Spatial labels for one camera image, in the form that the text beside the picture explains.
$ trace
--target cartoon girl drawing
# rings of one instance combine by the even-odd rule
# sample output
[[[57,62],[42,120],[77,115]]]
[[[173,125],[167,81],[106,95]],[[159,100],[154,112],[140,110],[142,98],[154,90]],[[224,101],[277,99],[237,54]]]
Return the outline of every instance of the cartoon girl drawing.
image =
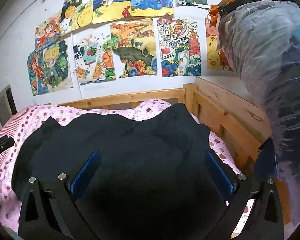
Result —
[[[56,81],[56,76],[58,76],[58,73],[55,69],[55,64],[60,56],[59,50],[60,46],[56,43],[47,48],[46,52],[44,53],[43,60],[49,69],[49,71],[46,72],[48,83],[54,83]]]
[[[41,81],[44,82],[44,72],[42,71],[42,68],[39,66],[39,55],[34,54],[34,56],[31,58],[30,69],[33,71],[33,73],[36,74],[36,76],[41,79]]]
[[[39,38],[39,40],[37,41],[38,47],[43,47],[48,37],[50,37],[51,41],[55,41],[54,35],[59,32],[60,27],[58,26],[57,22],[55,20],[49,22],[43,31],[44,34],[36,36],[36,38]]]

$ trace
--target black fabric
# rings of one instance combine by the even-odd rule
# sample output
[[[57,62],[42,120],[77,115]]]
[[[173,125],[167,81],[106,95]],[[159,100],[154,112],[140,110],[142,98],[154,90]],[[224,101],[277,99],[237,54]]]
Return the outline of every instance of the black fabric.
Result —
[[[84,114],[65,127],[47,122],[22,146],[12,189],[20,197],[31,176],[55,180],[98,150],[101,165],[75,204],[102,240],[202,239],[226,208],[204,166],[210,129],[183,104],[145,121]],[[27,146],[43,137],[37,150]]]

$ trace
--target metal bolt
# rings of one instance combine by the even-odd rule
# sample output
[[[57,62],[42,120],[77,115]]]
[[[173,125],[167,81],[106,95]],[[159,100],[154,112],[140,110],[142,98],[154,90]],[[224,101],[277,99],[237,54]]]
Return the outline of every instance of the metal bolt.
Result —
[[[246,179],[246,176],[244,174],[238,174],[238,179],[239,180],[245,180]]]
[[[268,183],[271,184],[271,185],[274,184],[273,179],[270,179],[270,178],[269,178],[269,179],[267,179],[267,181],[268,181]]]
[[[58,179],[63,180],[66,178],[66,176],[67,175],[65,173],[61,173],[61,174],[59,174]]]
[[[31,177],[31,178],[29,179],[29,182],[30,182],[30,183],[34,183],[34,182],[35,182],[35,180],[36,180],[36,178],[35,178],[35,177]]]

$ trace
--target transparent plastic cover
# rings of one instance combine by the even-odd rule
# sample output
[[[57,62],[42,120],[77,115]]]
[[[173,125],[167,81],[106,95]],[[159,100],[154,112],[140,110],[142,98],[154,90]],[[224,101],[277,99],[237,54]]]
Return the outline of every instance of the transparent plastic cover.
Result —
[[[218,26],[220,48],[254,101],[266,111],[286,182],[294,225],[300,222],[300,9],[289,1],[240,6]]]

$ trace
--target pink blanket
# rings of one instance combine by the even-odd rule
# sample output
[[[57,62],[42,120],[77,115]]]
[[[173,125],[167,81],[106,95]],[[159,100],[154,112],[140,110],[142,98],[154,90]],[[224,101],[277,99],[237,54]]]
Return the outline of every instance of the pink blanket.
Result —
[[[68,106],[33,106],[28,107],[15,115],[2,129],[0,136],[9,135],[14,138],[14,147],[2,153],[0,156],[0,221],[1,223],[18,233],[19,216],[21,202],[17,199],[15,193],[11,190],[11,178],[13,173],[14,164],[16,162],[19,150],[23,142],[37,130],[50,116],[54,118],[60,125],[65,126],[73,119],[82,114],[96,113],[96,114],[120,114],[126,118],[136,121],[142,121],[153,118],[161,113],[164,109],[169,107],[170,104],[160,100],[151,99],[141,103],[135,109],[129,110],[81,110]],[[234,164],[225,143],[213,132],[209,136],[209,144],[224,163],[230,165],[235,173],[239,174],[240,171]],[[242,217],[234,230],[234,234],[239,234],[250,214],[251,207],[254,200],[249,200],[242,214]]]

